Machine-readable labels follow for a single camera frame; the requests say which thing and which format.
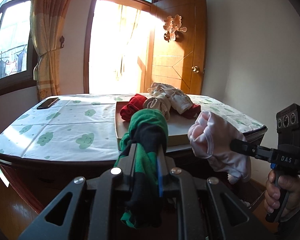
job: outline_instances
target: curtain tieback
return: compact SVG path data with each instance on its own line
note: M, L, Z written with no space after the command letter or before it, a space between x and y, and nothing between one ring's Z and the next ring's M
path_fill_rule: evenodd
M34 67L34 69L33 69L33 79L34 79L35 81L38 81L38 80L39 80L39 79L38 79L38 67L39 67L39 64L40 64L40 61L41 61L42 57L45 56L46 54L50 53L50 52L53 52L53 51L62 49L62 48L64 47L64 45L63 45L63 43L65 42L64 36L61 36L61 38L60 38L59 41L60 41L60 48L53 49L53 50L49 50L49 51L43 53L42 55L39 55L38 63L37 63L37 65L35 65L35 67Z

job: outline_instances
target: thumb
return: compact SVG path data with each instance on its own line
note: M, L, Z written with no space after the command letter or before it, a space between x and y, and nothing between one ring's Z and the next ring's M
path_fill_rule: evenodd
M300 190L300 183L297 177L281 175L279 177L278 184L281 188L286 189L290 192Z

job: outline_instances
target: wooden floor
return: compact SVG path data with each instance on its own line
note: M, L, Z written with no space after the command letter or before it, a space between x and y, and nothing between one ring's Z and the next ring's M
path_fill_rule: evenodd
M15 240L37 214L9 185L0 179L0 229L9 240Z

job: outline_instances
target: finger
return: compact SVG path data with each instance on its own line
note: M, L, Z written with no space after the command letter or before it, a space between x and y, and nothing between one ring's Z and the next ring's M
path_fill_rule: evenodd
M270 183L274 183L275 180L275 173L274 170L271 170L268 174L268 180L270 181Z
M277 200L280 198L280 190L273 183L270 183L269 180L267 180L267 182L266 182L266 189L267 189L266 192L272 198L277 199Z
M297 192L300 190L300 178L292 177L288 175L281 175L278 180L278 184L283 189L290 192Z
M264 201L264 206L265 206L265 210L268 213L272 213L274 211L274 209L272 207L269 207L268 203L266 201Z
M265 192L265 200L266 200L268 206L270 206L273 209L277 209L280 207L279 201L270 197L267 191Z

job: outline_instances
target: white towel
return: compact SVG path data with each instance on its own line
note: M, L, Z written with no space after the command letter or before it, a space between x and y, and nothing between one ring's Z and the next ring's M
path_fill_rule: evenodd
M143 108L158 109L163 114L164 118L168 121L170 119L171 103L169 96L165 93L155 92L151 98L148 98L143 103Z
M194 155L207 159L214 171L226 171L231 184L251 176L250 157L230 150L233 139L246 141L244 135L222 117L202 111L188 131Z
M183 114L193 105L191 99L182 90L176 89L171 85L154 82L148 91L151 96L158 95L158 93L170 96L171 106L179 114Z

